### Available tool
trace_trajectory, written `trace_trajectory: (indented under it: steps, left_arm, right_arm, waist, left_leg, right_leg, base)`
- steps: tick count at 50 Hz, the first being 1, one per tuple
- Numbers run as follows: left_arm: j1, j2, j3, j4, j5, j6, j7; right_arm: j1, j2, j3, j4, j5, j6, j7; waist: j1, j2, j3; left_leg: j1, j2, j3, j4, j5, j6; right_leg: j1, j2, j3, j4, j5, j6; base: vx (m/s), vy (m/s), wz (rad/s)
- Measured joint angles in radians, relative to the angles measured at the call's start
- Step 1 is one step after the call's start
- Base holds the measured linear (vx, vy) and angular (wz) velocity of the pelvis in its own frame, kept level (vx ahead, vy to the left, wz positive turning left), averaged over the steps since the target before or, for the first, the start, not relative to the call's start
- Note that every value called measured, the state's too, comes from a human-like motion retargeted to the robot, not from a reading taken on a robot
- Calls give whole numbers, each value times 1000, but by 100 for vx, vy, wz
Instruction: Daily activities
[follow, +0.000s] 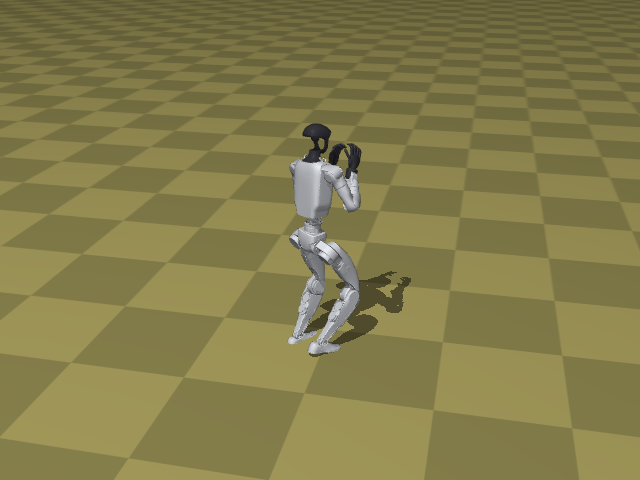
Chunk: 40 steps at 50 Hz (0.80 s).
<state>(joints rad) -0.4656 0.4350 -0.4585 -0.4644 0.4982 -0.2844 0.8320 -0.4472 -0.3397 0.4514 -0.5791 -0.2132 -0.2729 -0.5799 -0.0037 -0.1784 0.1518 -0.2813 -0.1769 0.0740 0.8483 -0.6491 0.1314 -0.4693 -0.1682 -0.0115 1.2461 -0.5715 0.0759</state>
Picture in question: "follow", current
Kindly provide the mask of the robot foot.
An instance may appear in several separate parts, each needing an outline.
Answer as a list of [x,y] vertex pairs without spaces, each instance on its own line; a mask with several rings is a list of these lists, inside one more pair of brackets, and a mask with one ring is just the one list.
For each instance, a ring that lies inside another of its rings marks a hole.
[[[308,347],[308,352],[309,353],[311,353],[311,354],[331,353],[331,352],[336,352],[341,348],[341,346],[339,344],[331,343],[331,342],[327,342],[326,345],[325,344],[324,345],[320,345],[319,341],[320,341],[320,339],[317,342],[313,341],[309,345],[309,347]],[[324,341],[324,343],[326,341]]]
[[[302,333],[301,333],[301,334],[302,334]],[[301,336],[301,334],[300,334],[300,336]],[[304,334],[304,335],[303,335],[303,337],[301,336],[302,338],[300,338],[300,339],[298,338],[298,339],[297,339],[297,338],[295,337],[295,336],[296,336],[296,333],[295,333],[295,335],[294,335],[294,336],[291,336],[291,337],[288,339],[288,341],[287,341],[287,342],[288,342],[289,344],[296,344],[296,343],[298,343],[298,342],[300,342],[300,341],[306,340],[306,339],[308,339],[308,338],[310,338],[310,337],[312,337],[312,336],[316,335],[316,334],[317,334],[317,331],[315,331],[315,330],[311,330],[311,331],[304,332],[303,334]],[[297,337],[298,337],[298,336],[297,336]]]

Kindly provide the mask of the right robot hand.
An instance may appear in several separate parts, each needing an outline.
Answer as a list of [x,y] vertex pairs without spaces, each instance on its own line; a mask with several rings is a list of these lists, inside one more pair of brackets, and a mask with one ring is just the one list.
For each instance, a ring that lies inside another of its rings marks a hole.
[[361,150],[353,143],[347,143],[347,145],[349,145],[350,147],[350,155],[348,151],[344,149],[348,158],[348,165],[349,165],[349,168],[346,169],[345,178],[349,179],[352,171],[358,173],[358,170],[356,168],[360,163]]

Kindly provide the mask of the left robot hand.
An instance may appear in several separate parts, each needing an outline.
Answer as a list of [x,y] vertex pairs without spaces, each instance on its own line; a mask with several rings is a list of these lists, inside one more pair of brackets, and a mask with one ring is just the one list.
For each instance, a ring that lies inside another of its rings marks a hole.
[[339,159],[339,155],[342,149],[347,148],[344,144],[337,144],[333,146],[332,151],[329,154],[329,163],[336,165]]

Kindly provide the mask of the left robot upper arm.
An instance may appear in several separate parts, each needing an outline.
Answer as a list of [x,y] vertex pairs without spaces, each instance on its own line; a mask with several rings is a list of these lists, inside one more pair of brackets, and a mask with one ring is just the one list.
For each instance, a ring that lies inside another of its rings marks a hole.
[[[301,158],[300,158],[300,159],[301,159]],[[298,160],[299,160],[299,159],[298,159]],[[296,160],[296,161],[292,162],[292,163],[289,165],[289,169],[290,169],[290,171],[291,171],[291,173],[292,173],[292,178],[293,178],[293,186],[294,186],[294,168],[295,168],[296,162],[297,162],[298,160]]]

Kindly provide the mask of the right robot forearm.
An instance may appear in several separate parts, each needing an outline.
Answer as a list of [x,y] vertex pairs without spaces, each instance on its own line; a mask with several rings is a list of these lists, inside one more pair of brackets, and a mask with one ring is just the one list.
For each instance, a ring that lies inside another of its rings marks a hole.
[[361,197],[359,193],[359,182],[357,180],[357,173],[352,171],[350,178],[349,179],[345,178],[345,180],[350,188],[355,206],[357,208],[360,208]]

